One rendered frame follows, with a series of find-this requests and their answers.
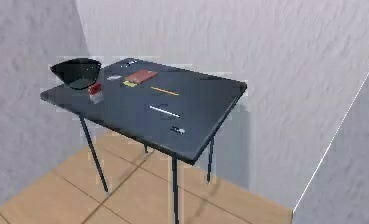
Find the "black bowl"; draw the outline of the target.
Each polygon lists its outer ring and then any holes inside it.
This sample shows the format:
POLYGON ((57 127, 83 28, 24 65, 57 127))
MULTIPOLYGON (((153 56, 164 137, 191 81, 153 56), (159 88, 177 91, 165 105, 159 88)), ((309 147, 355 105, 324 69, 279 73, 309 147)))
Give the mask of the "black bowl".
POLYGON ((52 65, 54 73, 66 86, 83 90, 96 83, 102 64, 90 58, 74 58, 52 65))

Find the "orange pencil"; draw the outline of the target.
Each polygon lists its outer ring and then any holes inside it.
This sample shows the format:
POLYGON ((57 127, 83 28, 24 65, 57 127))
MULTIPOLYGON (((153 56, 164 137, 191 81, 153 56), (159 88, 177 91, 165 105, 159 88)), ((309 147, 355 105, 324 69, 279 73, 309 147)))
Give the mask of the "orange pencil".
POLYGON ((157 88, 157 87, 153 87, 153 86, 150 87, 150 88, 155 90, 155 91, 161 92, 161 93, 165 93, 165 94, 169 94, 169 95, 173 95, 173 96, 180 96, 180 94, 178 94, 178 93, 168 91, 168 90, 165 90, 165 89, 161 89, 161 88, 157 88))

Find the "white pen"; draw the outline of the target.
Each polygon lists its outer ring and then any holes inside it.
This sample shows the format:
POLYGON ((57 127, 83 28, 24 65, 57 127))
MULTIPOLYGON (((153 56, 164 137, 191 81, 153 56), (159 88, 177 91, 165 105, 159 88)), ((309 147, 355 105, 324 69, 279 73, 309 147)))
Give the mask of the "white pen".
POLYGON ((167 111, 167 110, 164 110, 164 109, 161 109, 161 108, 158 108, 158 107, 152 106, 152 105, 150 105, 150 106, 149 106, 149 108, 150 108, 150 109, 152 109, 152 110, 158 111, 158 112, 160 112, 160 113, 167 114, 167 115, 169 115, 169 116, 173 116, 173 117, 176 117, 176 118, 180 118, 180 115, 178 115, 178 114, 175 114, 175 113, 173 113, 173 112, 170 112, 170 111, 167 111))

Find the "red book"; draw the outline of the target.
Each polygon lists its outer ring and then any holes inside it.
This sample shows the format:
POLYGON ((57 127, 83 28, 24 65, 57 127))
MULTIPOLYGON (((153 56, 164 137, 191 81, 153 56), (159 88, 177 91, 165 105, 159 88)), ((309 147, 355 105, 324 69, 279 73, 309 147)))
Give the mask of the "red book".
POLYGON ((126 77, 126 80, 131 83, 141 84, 146 80, 149 80, 157 75, 156 71, 151 70, 139 70, 126 77))

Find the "dark grey table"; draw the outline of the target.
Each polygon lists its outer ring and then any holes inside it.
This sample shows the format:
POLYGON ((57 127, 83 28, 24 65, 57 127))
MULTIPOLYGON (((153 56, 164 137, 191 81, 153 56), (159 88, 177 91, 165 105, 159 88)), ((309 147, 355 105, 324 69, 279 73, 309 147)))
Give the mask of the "dark grey table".
POLYGON ((63 82, 40 93, 40 98, 87 121, 153 148, 171 157, 174 224, 180 223, 178 195, 178 163, 193 165, 204 150, 211 151, 214 138, 247 90, 241 81, 194 72, 135 58, 125 58, 102 66, 96 83, 102 85, 103 99, 94 103, 88 88, 75 90, 63 82), (138 60, 129 67, 127 61, 138 60), (157 75, 135 87, 123 84, 126 77, 139 70, 156 71, 157 75), (110 76, 122 76, 107 80, 110 76), (157 87, 180 94, 173 96, 151 89, 157 87), (180 118, 152 110, 155 106, 180 118), (176 133, 172 126, 183 128, 176 133))

